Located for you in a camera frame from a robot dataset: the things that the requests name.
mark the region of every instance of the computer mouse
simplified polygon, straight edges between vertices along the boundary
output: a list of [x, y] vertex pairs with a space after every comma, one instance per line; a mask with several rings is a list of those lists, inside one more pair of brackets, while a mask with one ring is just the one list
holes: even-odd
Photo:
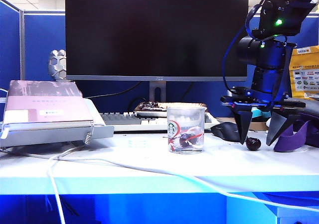
[[224, 122], [210, 128], [213, 135], [226, 141], [240, 142], [237, 125], [232, 122]]

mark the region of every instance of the desk surface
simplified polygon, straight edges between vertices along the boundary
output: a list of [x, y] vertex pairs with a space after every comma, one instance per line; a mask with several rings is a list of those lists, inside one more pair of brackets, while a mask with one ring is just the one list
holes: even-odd
[[[166, 134], [115, 134], [95, 140], [67, 157], [105, 158], [115, 162], [200, 177], [228, 192], [319, 190], [319, 149], [303, 146], [276, 153], [266, 133], [249, 136], [262, 141], [259, 151], [205, 134], [205, 149], [194, 155], [170, 153]], [[16, 147], [15, 151], [52, 155], [70, 148], [61, 143]], [[0, 194], [53, 194], [48, 161], [0, 154]], [[183, 177], [137, 171], [101, 161], [58, 161], [53, 168], [61, 194], [215, 192]]]

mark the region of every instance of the keyboard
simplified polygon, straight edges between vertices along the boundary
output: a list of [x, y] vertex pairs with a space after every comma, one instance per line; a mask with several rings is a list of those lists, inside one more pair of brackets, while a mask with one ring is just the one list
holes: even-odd
[[[100, 115], [106, 125], [114, 126], [114, 132], [167, 130], [166, 117], [142, 117], [133, 112], [101, 113]], [[219, 123], [209, 112], [205, 113], [205, 129], [210, 129]]]

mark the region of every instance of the clear plastic cup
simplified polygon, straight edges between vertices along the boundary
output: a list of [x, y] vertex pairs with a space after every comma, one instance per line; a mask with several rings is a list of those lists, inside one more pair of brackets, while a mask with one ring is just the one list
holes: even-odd
[[205, 107], [167, 108], [168, 149], [173, 153], [200, 153], [204, 146]]

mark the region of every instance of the pink book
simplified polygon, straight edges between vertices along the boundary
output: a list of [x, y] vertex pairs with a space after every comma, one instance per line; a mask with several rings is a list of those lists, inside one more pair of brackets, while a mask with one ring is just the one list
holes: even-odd
[[91, 120], [74, 82], [10, 82], [3, 124]]

